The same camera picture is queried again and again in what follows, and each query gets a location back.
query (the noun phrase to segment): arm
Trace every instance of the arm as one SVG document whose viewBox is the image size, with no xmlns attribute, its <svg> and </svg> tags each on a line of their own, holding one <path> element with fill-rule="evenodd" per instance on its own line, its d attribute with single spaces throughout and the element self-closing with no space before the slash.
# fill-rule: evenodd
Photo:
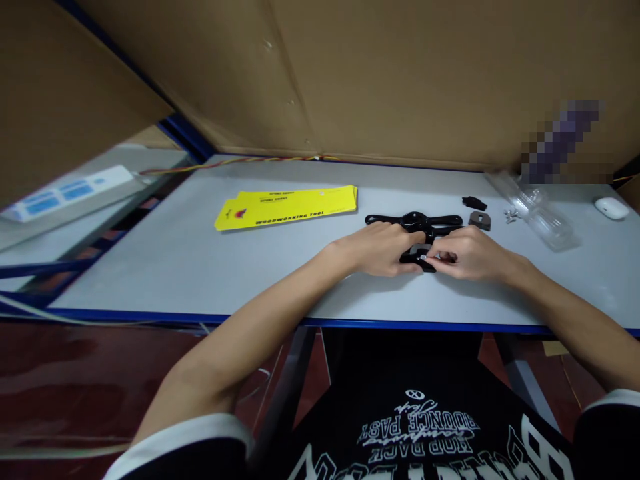
<svg viewBox="0 0 640 480">
<path fill-rule="evenodd" d="M 398 258 L 425 234 L 374 223 L 332 242 L 318 255 L 240 308 L 170 370 L 133 440 L 184 420 L 232 412 L 243 380 L 278 348 L 314 304 L 357 271 L 394 277 L 420 273 Z"/>
<path fill-rule="evenodd" d="M 428 257 L 442 273 L 497 281 L 520 291 L 606 389 L 640 391 L 640 344 L 609 316 L 558 285 L 523 256 L 500 247 L 477 228 L 466 227 L 437 239 Z"/>
</svg>

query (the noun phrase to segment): white wireless earbuds case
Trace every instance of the white wireless earbuds case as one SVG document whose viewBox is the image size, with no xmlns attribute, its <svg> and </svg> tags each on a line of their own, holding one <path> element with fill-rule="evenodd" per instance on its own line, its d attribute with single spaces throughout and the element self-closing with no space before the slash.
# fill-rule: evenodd
<svg viewBox="0 0 640 480">
<path fill-rule="evenodd" d="M 629 214 L 629 209 L 620 200 L 606 197 L 596 200 L 595 207 L 612 220 L 622 220 Z"/>
</svg>

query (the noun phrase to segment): black shirt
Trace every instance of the black shirt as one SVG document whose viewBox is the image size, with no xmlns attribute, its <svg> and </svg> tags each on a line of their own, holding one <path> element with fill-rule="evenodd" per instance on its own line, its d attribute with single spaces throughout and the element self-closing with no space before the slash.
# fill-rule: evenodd
<svg viewBox="0 0 640 480">
<path fill-rule="evenodd" d="M 334 383 L 274 446 L 258 478 L 516 480 L 636 478 L 640 393 L 616 390 L 580 418 L 573 445 L 477 361 L 372 363 Z M 232 415 L 138 443 L 107 480 L 241 479 L 252 440 Z"/>
</svg>

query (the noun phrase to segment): yellow booklet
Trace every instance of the yellow booklet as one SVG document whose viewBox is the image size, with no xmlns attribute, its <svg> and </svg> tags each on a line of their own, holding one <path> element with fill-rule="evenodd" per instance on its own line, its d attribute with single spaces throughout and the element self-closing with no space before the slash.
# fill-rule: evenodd
<svg viewBox="0 0 640 480">
<path fill-rule="evenodd" d="M 358 188 L 353 185 L 319 190 L 245 192 L 229 199 L 215 221 L 216 230 L 234 230 L 304 220 L 354 211 Z"/>
</svg>

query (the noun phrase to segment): forearm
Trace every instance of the forearm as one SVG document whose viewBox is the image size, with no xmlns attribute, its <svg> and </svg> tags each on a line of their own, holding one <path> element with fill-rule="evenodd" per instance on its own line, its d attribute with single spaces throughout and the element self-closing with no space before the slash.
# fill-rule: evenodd
<svg viewBox="0 0 640 480">
<path fill-rule="evenodd" d="M 508 282 L 534 304 L 541 319 L 608 390 L 640 391 L 640 344 L 612 318 L 518 258 Z"/>
<path fill-rule="evenodd" d="M 163 380 L 133 443 L 190 418 L 233 411 L 242 381 L 351 273 L 328 250 L 240 308 L 182 357 Z"/>
<path fill-rule="evenodd" d="M 240 308 L 176 365 L 206 368 L 220 391 L 238 384 L 282 345 L 306 313 L 351 273 L 323 250 Z"/>
</svg>

